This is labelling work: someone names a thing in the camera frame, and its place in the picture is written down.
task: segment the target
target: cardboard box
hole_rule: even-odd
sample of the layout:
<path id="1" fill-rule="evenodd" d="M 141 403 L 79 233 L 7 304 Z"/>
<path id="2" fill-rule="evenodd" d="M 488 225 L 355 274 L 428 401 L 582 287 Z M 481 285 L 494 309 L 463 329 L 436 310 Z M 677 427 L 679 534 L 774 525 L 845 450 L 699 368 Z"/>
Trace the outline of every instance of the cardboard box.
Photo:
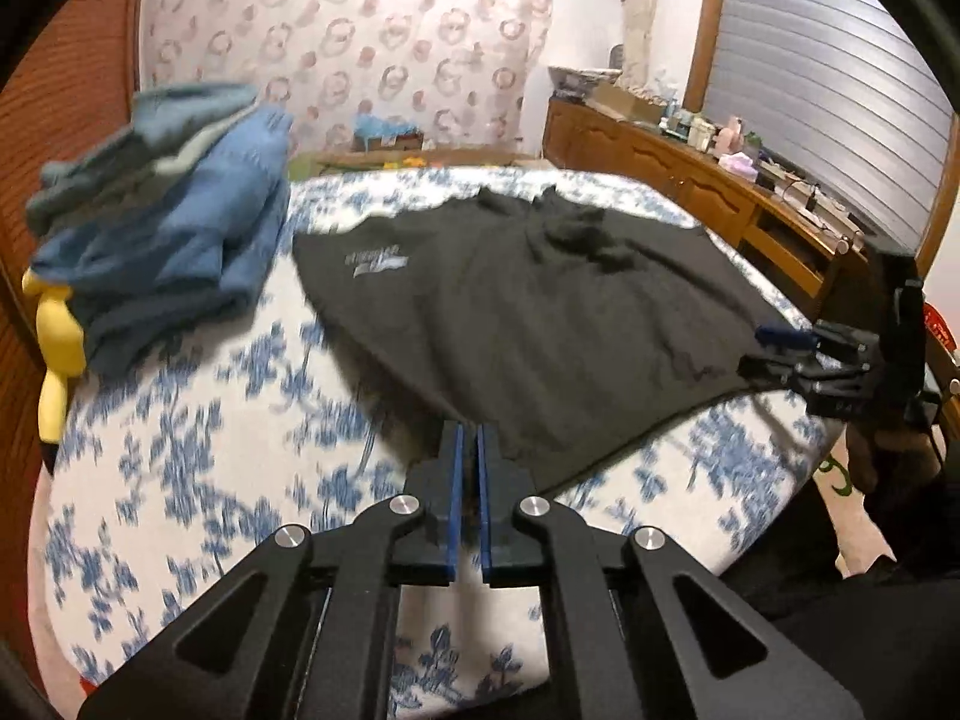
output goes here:
<path id="1" fill-rule="evenodd" d="M 587 105 L 592 103 L 594 103 L 592 107 L 596 107 L 601 113 L 609 116 L 613 112 L 627 119 L 628 122 L 659 124 L 659 120 L 666 113 L 665 103 L 658 105 L 651 100 L 644 100 L 611 83 L 597 85 L 587 100 Z"/>

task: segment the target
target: yellow toy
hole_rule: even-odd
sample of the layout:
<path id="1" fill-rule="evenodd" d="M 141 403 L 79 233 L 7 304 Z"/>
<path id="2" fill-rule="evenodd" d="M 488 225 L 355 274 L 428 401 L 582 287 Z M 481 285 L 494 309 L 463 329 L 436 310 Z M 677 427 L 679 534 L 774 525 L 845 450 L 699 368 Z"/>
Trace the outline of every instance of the yellow toy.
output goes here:
<path id="1" fill-rule="evenodd" d="M 384 162 L 383 170 L 399 170 L 401 167 L 426 167 L 422 157 L 404 157 L 402 162 Z"/>
<path id="2" fill-rule="evenodd" d="M 40 440 L 59 443 L 64 433 L 67 406 L 67 380 L 79 376 L 86 367 L 83 354 L 83 327 L 66 307 L 73 290 L 62 284 L 50 284 L 27 269 L 23 274 L 23 293 L 39 295 L 37 304 L 37 342 L 47 375 L 40 389 L 37 424 Z"/>

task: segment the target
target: red object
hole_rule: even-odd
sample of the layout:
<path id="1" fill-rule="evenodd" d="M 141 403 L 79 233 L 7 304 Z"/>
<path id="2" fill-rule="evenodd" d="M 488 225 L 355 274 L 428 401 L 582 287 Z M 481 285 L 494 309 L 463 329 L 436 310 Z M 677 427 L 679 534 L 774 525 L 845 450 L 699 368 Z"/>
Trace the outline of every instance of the red object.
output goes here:
<path id="1" fill-rule="evenodd" d="M 947 327 L 947 321 L 929 303 L 923 305 L 923 322 L 930 333 L 933 334 L 933 337 L 944 346 L 944 349 L 947 349 L 950 354 L 956 351 L 957 342 L 954 341 L 953 335 Z"/>

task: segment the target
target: wooden wall panel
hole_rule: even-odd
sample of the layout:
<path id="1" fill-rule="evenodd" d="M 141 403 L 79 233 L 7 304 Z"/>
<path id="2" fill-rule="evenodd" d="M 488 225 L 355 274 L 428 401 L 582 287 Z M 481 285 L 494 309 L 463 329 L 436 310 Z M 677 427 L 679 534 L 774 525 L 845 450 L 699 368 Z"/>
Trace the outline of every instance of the wooden wall panel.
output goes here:
<path id="1" fill-rule="evenodd" d="M 0 92 L 0 262 L 14 282 L 35 248 L 23 203 L 40 187 L 40 166 L 81 155 L 128 121 L 137 3 L 67 1 Z"/>
<path id="2" fill-rule="evenodd" d="M 44 162 L 77 157 L 128 122 L 138 4 L 66 1 L 0 91 L 0 637 L 37 683 L 26 570 L 43 365 L 19 290 L 35 248 L 23 204 Z"/>

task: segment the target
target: black t-shirt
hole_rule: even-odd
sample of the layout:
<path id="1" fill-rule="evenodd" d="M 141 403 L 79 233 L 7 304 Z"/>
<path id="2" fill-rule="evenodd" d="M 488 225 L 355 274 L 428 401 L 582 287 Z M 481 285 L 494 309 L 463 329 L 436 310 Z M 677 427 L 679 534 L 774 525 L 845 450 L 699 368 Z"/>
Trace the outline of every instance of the black t-shirt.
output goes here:
<path id="1" fill-rule="evenodd" d="M 784 320 L 683 229 L 560 197 L 471 199 L 297 234 L 320 319 L 435 419 L 487 422 L 553 490 L 664 420 L 750 391 L 758 324 Z"/>

